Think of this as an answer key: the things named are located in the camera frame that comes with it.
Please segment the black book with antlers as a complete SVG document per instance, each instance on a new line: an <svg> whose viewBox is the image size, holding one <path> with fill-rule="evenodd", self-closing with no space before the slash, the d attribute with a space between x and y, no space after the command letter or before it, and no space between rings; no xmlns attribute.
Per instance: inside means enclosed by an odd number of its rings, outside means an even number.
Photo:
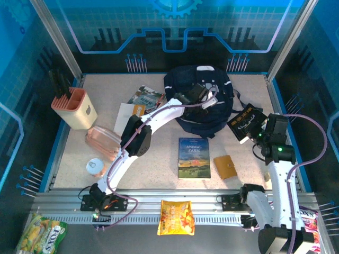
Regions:
<svg viewBox="0 0 339 254"><path fill-rule="evenodd" d="M256 108L252 104L248 104L242 111L239 111L234 118L229 120L227 125L236 139L240 141L250 131L262 131L255 126L265 119L267 119L267 116L262 110Z"/></svg>

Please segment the yellow snack bag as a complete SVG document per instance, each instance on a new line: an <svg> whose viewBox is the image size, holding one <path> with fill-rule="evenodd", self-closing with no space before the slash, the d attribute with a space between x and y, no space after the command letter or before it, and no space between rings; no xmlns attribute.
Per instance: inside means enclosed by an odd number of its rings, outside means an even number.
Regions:
<svg viewBox="0 0 339 254"><path fill-rule="evenodd" d="M195 235L191 201L161 201L157 235Z"/></svg>

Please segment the purple Fox's candy bag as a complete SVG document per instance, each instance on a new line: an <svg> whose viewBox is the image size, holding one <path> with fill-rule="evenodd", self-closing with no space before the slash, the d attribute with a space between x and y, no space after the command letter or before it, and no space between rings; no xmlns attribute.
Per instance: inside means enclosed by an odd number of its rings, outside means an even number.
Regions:
<svg viewBox="0 0 339 254"><path fill-rule="evenodd" d="M320 254L320 240L317 225L318 212L304 206L299 206L300 216L305 225L306 232L312 233L314 236L314 243L311 247L311 251Z"/></svg>

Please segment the Animal Farm book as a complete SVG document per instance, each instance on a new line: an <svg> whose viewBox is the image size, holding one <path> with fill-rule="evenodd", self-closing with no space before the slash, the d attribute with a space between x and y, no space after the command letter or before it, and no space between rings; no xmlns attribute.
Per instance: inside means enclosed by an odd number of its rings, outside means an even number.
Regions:
<svg viewBox="0 0 339 254"><path fill-rule="evenodd" d="M208 139L179 138L179 179L210 179L210 154Z"/></svg>

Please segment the beige orange knife block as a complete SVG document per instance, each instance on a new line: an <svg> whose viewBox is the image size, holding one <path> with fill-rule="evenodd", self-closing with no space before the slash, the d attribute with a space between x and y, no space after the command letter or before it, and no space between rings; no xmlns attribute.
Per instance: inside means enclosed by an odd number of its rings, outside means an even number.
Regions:
<svg viewBox="0 0 339 254"><path fill-rule="evenodd" d="M51 108L73 130L88 130L97 119L97 112L85 89L70 87L70 99L66 95L55 97Z"/></svg>

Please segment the green Fox's candy bag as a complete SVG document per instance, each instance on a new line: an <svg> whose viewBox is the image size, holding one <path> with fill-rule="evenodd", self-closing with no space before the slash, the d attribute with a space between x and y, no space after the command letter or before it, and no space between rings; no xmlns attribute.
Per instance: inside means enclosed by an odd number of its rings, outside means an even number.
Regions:
<svg viewBox="0 0 339 254"><path fill-rule="evenodd" d="M16 246L15 254L57 254L68 224L33 213Z"/></svg>

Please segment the orange and white book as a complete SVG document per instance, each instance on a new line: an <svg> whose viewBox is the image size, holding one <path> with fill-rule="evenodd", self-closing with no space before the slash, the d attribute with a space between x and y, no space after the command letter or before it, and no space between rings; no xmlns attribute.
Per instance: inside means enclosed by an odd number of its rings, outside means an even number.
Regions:
<svg viewBox="0 0 339 254"><path fill-rule="evenodd" d="M133 115L143 116L145 109L146 105L121 103L113 132L118 136L122 136L129 118Z"/></svg>

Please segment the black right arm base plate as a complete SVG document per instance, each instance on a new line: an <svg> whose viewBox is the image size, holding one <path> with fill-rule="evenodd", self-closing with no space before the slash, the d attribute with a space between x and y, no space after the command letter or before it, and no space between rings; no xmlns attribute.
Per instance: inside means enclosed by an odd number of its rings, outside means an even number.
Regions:
<svg viewBox="0 0 339 254"><path fill-rule="evenodd" d="M221 195L222 210L225 211L250 211L251 208L242 203L240 194Z"/></svg>

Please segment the pink transparent pencil case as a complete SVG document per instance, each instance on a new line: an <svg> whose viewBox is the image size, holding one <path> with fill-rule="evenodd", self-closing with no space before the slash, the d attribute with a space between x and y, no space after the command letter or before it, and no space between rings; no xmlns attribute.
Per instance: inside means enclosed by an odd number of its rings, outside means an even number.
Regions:
<svg viewBox="0 0 339 254"><path fill-rule="evenodd" d="M114 161L119 152L121 139L106 128L94 126L87 131L85 142L107 160Z"/></svg>

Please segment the brown leather card wallet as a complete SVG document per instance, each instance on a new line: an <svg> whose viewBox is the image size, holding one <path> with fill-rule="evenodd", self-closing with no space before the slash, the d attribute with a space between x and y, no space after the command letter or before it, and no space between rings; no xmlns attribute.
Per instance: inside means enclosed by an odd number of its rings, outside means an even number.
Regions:
<svg viewBox="0 0 339 254"><path fill-rule="evenodd" d="M222 180L237 176L237 172L230 155L216 157L213 161Z"/></svg>

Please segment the aluminium frame rail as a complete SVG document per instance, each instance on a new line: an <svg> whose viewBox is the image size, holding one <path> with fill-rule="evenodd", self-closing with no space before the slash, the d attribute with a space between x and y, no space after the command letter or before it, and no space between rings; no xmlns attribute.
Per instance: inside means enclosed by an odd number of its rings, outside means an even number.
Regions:
<svg viewBox="0 0 339 254"><path fill-rule="evenodd" d="M81 192L79 189L54 189L46 193L38 193L31 206L31 212L47 215L81 214L81 200L89 190ZM221 195L237 194L233 189L119 189L120 195L132 198L128 202L127 211L138 206L136 214L159 214L160 203L165 201L191 201L194 214L222 213Z"/></svg>

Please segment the aluminium corner post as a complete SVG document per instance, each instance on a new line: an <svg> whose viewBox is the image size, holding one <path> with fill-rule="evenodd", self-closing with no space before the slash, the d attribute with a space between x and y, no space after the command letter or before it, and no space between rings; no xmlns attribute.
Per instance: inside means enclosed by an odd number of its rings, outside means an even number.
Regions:
<svg viewBox="0 0 339 254"><path fill-rule="evenodd" d="M59 50L61 56L63 57L65 63L73 74L74 78L77 81L82 81L83 73L70 49L68 46L62 32L60 31L53 15L49 11L44 0L29 0L32 6L34 7L37 15L39 16L41 22L45 26L47 32L52 38L55 46Z"/></svg>
<svg viewBox="0 0 339 254"><path fill-rule="evenodd" d="M293 26L291 27L288 36L284 40L282 47L279 49L277 55L275 56L270 69L267 74L267 80L273 82L276 74L284 63L286 57L288 56L290 50L295 44L296 40L300 36L304 26L306 25L310 15L312 14L315 6L317 5L318 0L305 0L303 6L294 21Z"/></svg>

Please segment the grey green cover magazine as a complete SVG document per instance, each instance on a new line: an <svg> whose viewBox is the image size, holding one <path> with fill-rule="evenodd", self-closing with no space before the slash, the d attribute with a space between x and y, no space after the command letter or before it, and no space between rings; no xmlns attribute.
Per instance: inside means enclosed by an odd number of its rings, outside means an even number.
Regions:
<svg viewBox="0 0 339 254"><path fill-rule="evenodd" d="M147 86L141 86L128 100L128 104L145 105L145 112L150 113L158 109L164 102L165 94L157 92Z"/></svg>

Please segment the navy blue backpack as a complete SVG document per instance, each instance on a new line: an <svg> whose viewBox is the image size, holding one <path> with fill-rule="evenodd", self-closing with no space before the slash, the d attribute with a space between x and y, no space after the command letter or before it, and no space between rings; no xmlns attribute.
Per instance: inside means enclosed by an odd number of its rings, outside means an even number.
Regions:
<svg viewBox="0 0 339 254"><path fill-rule="evenodd" d="M200 120L176 118L177 123L188 133L202 138L214 138L215 134L222 130L231 116L237 111L233 109L234 97L240 97L240 93L233 88L232 82L225 71L214 66L179 66L170 70L164 77L166 98L169 101L174 94L189 91L193 84L200 84L207 90L215 91L218 87L216 99L218 102L207 108L209 117Z"/></svg>

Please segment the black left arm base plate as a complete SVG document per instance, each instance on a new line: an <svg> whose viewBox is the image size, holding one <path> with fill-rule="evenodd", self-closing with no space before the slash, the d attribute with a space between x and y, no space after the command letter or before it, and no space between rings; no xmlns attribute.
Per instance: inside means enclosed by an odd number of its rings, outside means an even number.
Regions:
<svg viewBox="0 0 339 254"><path fill-rule="evenodd" d="M81 211L95 211L98 209L101 212L125 212L127 205L127 199L113 194L104 197L101 201L96 200L92 195L84 195L81 203Z"/></svg>

